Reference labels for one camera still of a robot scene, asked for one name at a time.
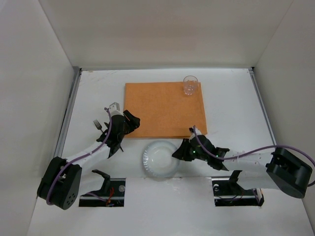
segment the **clear glass plate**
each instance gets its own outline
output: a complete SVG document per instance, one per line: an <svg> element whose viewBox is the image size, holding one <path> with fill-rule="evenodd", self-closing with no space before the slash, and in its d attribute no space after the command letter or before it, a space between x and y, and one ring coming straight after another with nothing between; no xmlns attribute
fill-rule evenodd
<svg viewBox="0 0 315 236"><path fill-rule="evenodd" d="M143 152L143 166L155 177L171 177L179 167L180 160L172 157L177 147L169 141L154 141Z"/></svg>

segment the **silverware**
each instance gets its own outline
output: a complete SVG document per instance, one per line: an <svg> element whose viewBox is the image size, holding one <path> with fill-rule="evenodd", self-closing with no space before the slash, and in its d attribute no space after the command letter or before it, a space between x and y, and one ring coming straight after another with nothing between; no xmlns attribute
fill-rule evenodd
<svg viewBox="0 0 315 236"><path fill-rule="evenodd" d="M97 119L93 120L93 123L94 123L94 125L96 126L96 128L97 128L98 130L102 131L102 133L103 133L102 125L98 122L98 120L97 120Z"/></svg>

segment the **clear drinking glass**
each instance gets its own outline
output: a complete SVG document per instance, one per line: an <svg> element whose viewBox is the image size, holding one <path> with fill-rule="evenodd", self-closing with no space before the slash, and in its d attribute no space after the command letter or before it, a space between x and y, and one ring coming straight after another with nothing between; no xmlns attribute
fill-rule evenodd
<svg viewBox="0 0 315 236"><path fill-rule="evenodd" d="M198 79L192 75L184 78L184 93L187 95L194 94L198 89Z"/></svg>

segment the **orange rectangular board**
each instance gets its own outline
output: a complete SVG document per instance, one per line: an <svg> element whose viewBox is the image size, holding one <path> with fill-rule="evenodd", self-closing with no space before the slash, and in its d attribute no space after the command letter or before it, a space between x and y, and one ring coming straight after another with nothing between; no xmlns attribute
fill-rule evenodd
<svg viewBox="0 0 315 236"><path fill-rule="evenodd" d="M207 134L201 83L193 95L184 93L183 82L127 83L124 110L140 118L128 138L186 138L194 125Z"/></svg>

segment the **white table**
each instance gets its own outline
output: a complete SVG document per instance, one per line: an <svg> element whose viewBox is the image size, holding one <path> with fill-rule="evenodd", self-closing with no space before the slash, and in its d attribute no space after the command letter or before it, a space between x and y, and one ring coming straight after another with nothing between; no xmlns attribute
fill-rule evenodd
<svg viewBox="0 0 315 236"><path fill-rule="evenodd" d="M63 157L95 141L100 132L92 121L108 121L103 108L112 102L124 106L125 83L181 81L186 75L202 84L207 137L214 145L248 151L272 144L247 69L84 71ZM124 152L97 167L111 177L127 178L124 207L80 208L76 201L63 211L38 199L28 235L313 235L302 201L281 191L264 190L262 208L215 207L209 177L230 173L205 162L181 163L176 176L184 178L145 178L141 158L151 141L124 139Z"/></svg>

